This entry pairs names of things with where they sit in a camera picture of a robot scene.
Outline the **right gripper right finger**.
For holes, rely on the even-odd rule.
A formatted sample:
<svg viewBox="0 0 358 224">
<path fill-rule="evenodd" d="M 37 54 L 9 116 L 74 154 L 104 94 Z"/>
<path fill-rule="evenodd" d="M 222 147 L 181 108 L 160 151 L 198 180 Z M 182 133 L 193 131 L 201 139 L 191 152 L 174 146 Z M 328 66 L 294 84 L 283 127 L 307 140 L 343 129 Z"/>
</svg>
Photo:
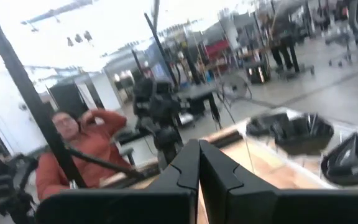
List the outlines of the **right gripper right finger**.
<svg viewBox="0 0 358 224">
<path fill-rule="evenodd" d="M 277 188 L 200 140 L 200 184 L 209 224 L 273 224 Z"/>
</svg>

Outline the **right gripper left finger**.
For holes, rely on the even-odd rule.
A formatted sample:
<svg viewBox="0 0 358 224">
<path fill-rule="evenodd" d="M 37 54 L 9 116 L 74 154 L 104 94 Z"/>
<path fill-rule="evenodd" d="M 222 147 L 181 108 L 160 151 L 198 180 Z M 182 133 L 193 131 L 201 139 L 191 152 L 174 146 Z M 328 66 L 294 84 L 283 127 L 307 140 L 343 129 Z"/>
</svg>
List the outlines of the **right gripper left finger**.
<svg viewBox="0 0 358 224">
<path fill-rule="evenodd" d="M 146 224 L 197 224 L 199 168 L 200 145 L 192 139 L 146 187 L 154 194 L 146 206 Z"/>
</svg>

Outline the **black square wavy mini plate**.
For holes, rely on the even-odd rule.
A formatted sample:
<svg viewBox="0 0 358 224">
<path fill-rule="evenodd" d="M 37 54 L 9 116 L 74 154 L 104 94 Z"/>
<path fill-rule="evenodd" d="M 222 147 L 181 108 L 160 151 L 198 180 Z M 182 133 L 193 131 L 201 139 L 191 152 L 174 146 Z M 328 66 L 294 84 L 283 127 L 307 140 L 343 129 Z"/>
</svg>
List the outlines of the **black square wavy mini plate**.
<svg viewBox="0 0 358 224">
<path fill-rule="evenodd" d="M 317 155 L 326 149 L 331 137 L 308 137 L 289 140 L 276 140 L 275 144 L 290 156 Z"/>
<path fill-rule="evenodd" d="M 334 128 L 319 114 L 305 113 L 297 118 L 275 121 L 270 133 L 277 145 L 289 146 L 317 139 L 330 141 Z"/>
</svg>

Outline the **black teardrop mini plate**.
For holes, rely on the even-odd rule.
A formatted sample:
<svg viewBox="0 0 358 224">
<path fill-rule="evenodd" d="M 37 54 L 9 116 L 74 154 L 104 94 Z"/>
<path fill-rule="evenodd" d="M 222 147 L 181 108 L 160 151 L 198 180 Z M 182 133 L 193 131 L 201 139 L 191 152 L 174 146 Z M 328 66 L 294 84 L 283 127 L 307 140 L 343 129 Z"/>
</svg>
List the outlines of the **black teardrop mini plate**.
<svg viewBox="0 0 358 224">
<path fill-rule="evenodd" d="M 358 133 L 352 133 L 328 153 L 321 162 L 322 174 L 327 170 L 358 172 Z"/>
<path fill-rule="evenodd" d="M 345 187 L 358 185 L 358 172 L 354 172 L 351 169 L 342 171 L 327 170 L 323 175 L 328 181 L 336 185 Z"/>
</svg>

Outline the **black desk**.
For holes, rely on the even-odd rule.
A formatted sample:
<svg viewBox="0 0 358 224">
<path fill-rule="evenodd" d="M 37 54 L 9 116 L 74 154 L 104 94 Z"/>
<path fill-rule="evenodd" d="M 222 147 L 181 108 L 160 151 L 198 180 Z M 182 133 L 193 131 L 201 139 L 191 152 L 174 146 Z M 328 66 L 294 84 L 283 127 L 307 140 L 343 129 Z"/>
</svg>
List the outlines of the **black desk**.
<svg viewBox="0 0 358 224">
<path fill-rule="evenodd" d="M 177 93 L 177 97 L 181 100 L 181 105 L 185 107 L 186 112 L 196 117 L 204 115 L 206 111 L 204 103 L 208 102 L 214 122 L 221 127 L 218 106 L 213 96 L 216 90 L 216 87 L 212 85 L 192 85 L 180 90 Z"/>
</svg>

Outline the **person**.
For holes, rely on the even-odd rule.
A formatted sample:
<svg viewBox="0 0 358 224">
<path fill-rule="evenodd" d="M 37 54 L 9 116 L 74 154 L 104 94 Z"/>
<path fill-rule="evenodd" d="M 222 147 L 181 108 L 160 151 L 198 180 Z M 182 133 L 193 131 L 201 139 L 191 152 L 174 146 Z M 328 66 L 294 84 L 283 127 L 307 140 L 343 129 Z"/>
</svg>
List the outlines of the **person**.
<svg viewBox="0 0 358 224">
<path fill-rule="evenodd" d="M 66 111 L 57 111 L 52 116 L 52 122 L 66 147 L 71 146 L 77 151 L 121 167 L 132 167 L 120 155 L 117 146 L 111 143 L 112 137 L 126 126 L 125 116 L 115 111 L 93 109 L 76 118 Z M 35 183 L 40 201 L 73 187 L 51 152 L 40 156 Z"/>
<path fill-rule="evenodd" d="M 292 44 L 292 37 L 294 33 L 293 24 L 290 22 L 288 16 L 277 16 L 267 19 L 267 28 L 269 34 L 269 43 L 271 44 L 271 52 L 274 61 L 279 70 L 283 70 L 283 65 L 287 70 L 291 70 L 294 64 L 291 60 L 291 55 L 288 48 Z"/>
</svg>

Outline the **black computer blue lights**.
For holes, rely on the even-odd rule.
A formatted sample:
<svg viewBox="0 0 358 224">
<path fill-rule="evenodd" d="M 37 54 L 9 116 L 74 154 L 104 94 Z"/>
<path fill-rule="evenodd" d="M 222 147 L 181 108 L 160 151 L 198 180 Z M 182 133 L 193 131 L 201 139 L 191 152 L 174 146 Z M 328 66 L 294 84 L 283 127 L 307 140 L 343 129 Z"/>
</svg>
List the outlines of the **black computer blue lights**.
<svg viewBox="0 0 358 224">
<path fill-rule="evenodd" d="M 265 62 L 252 62 L 246 65 L 248 80 L 251 84 L 264 84 L 271 79 L 270 67 Z"/>
</svg>

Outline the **black cabinet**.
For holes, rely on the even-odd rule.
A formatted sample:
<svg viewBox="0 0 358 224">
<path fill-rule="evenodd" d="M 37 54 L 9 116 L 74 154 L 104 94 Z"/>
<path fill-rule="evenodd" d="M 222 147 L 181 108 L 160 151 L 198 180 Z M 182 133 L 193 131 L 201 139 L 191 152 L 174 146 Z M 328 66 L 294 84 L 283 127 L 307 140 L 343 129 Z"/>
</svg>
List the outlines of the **black cabinet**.
<svg viewBox="0 0 358 224">
<path fill-rule="evenodd" d="M 88 111 L 88 106 L 74 83 L 54 85 L 49 88 L 49 92 L 60 110 L 71 112 L 77 117 Z"/>
</svg>

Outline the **grey office chair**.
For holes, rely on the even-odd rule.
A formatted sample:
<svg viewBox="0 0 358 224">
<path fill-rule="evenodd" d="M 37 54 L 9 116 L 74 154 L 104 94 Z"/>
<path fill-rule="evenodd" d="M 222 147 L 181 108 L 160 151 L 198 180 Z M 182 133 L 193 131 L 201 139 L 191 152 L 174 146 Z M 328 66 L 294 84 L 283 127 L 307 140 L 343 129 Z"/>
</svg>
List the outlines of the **grey office chair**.
<svg viewBox="0 0 358 224">
<path fill-rule="evenodd" d="M 358 61 L 358 50 L 352 50 L 351 44 L 358 44 L 358 0 L 337 0 L 334 9 L 335 25 L 328 30 L 325 44 L 338 44 L 346 51 L 328 60 L 328 65 L 333 66 L 334 61 L 338 67 L 343 67 L 343 61 L 349 65 Z"/>
</svg>

